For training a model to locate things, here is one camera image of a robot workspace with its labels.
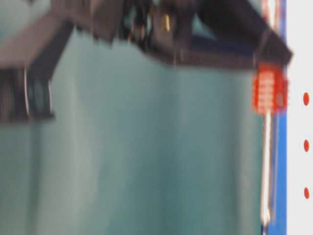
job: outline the teal wall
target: teal wall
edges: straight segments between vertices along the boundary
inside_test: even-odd
[[[47,7],[1,0],[0,43]],[[172,69],[75,32],[56,119],[0,128],[0,235],[258,234],[251,75]]]

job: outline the orange spring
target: orange spring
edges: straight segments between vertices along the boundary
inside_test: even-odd
[[[252,108],[260,115],[275,114],[287,108],[288,80],[282,68],[260,64],[253,79]]]

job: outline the blue strip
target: blue strip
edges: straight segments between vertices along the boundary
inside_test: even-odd
[[[281,37],[286,41],[286,0],[281,0]],[[269,235],[287,234],[287,114],[278,115],[278,167],[276,220],[268,228]]]

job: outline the gold screw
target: gold screw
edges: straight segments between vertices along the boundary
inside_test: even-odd
[[[161,17],[161,27],[165,32],[171,31],[171,18],[168,14],[165,14]]]

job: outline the white panel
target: white panel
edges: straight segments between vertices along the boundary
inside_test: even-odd
[[[313,2],[287,0],[287,41],[294,56],[288,68],[290,95],[287,127],[287,234],[312,234],[313,154],[305,152],[304,141],[313,147],[312,22]],[[308,92],[311,101],[304,105]],[[305,198],[304,189],[310,191]]]

